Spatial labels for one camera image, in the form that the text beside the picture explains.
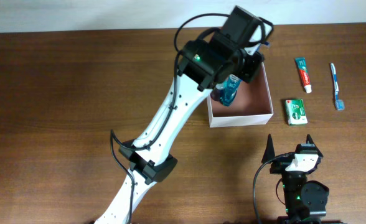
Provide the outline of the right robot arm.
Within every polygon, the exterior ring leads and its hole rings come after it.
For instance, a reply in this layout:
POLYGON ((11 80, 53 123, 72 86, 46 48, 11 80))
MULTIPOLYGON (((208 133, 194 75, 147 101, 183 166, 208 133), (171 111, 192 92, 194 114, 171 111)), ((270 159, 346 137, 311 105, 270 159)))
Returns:
POLYGON ((278 223, 320 223, 326 216, 329 188, 308 180, 323 158, 310 135, 306 142, 298 144, 295 151, 276 155, 272 137, 269 135, 261 163, 270 164, 270 173, 281 176, 284 193, 285 217, 278 223))

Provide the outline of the foam soap pump bottle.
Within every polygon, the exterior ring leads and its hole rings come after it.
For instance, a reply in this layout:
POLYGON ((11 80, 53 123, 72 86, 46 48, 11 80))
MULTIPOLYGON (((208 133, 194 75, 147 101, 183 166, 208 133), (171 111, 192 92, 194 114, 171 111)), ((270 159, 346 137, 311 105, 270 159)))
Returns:
POLYGON ((213 99, 214 101, 220 101, 220 94, 223 89, 224 89, 223 83, 216 84, 215 88, 210 94, 211 99, 213 99))

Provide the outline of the teal mouthwash bottle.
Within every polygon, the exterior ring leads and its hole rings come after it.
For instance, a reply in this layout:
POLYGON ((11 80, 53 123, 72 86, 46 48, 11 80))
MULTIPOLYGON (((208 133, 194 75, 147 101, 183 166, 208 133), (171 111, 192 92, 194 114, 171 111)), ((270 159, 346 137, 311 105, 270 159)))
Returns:
POLYGON ((233 103, 240 83, 240 78, 235 75, 229 75, 229 77, 224 81, 223 88, 220 92, 221 104, 224 106, 230 106, 233 103))

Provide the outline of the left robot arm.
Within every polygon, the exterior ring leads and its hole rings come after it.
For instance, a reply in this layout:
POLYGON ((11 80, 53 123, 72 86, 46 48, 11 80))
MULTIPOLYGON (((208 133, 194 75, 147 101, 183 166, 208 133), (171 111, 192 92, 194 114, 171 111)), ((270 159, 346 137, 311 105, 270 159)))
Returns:
POLYGON ((173 81, 162 105, 143 133, 121 142, 114 132, 110 143, 129 161, 126 178, 104 214, 95 223, 130 223, 132 214, 155 184, 175 168, 171 146, 194 110, 229 75, 250 82, 264 60, 258 48, 267 43, 274 25, 235 6, 222 27, 211 27, 177 49, 173 81))

